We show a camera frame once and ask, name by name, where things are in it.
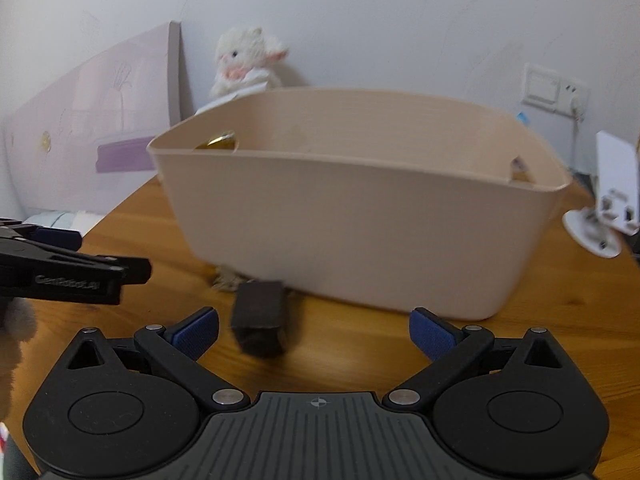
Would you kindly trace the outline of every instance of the wall socket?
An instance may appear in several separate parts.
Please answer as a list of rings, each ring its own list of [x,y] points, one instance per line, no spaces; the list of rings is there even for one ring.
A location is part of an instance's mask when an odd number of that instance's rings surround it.
[[[586,83],[569,77],[560,78],[556,113],[573,117],[575,107],[578,120],[583,121],[588,102],[589,87]]]
[[[522,102],[551,113],[578,117],[587,111],[589,87],[573,77],[561,76],[556,70],[527,63],[522,81]]]

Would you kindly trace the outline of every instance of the fuzzy toy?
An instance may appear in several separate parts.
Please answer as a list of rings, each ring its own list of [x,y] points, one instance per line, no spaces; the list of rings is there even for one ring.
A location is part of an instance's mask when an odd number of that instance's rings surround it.
[[[226,31],[218,41],[218,72],[209,97],[219,98],[260,83],[267,83],[268,87],[282,86],[271,67],[288,52],[276,38],[263,34],[259,27]]]
[[[35,333],[31,303],[0,296],[0,421],[9,413],[14,368],[22,359],[20,341],[28,341]]]

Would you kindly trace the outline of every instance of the purple stripe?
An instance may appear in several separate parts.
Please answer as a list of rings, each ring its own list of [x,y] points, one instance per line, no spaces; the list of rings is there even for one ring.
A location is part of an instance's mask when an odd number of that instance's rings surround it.
[[[97,173],[114,173],[116,171],[148,171],[155,166],[146,146],[154,138],[120,140],[98,146],[98,160],[95,163]]]

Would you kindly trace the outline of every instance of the black block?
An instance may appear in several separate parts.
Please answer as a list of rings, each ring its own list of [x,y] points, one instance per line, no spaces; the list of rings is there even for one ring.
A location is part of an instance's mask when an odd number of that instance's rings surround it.
[[[282,282],[251,281],[239,285],[231,330],[242,352],[261,358],[283,354],[288,321],[287,290]]]

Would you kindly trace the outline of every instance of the cable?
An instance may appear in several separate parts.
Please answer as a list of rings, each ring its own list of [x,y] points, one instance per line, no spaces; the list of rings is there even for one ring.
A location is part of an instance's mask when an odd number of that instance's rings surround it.
[[[571,155],[569,159],[569,169],[576,173],[577,170],[575,168],[575,155],[576,155],[576,147],[578,144],[578,136],[580,135],[580,123],[584,120],[584,113],[581,110],[580,101],[577,98],[571,99],[571,112],[572,118],[574,119],[574,130],[573,130],[573,138],[571,142]]]

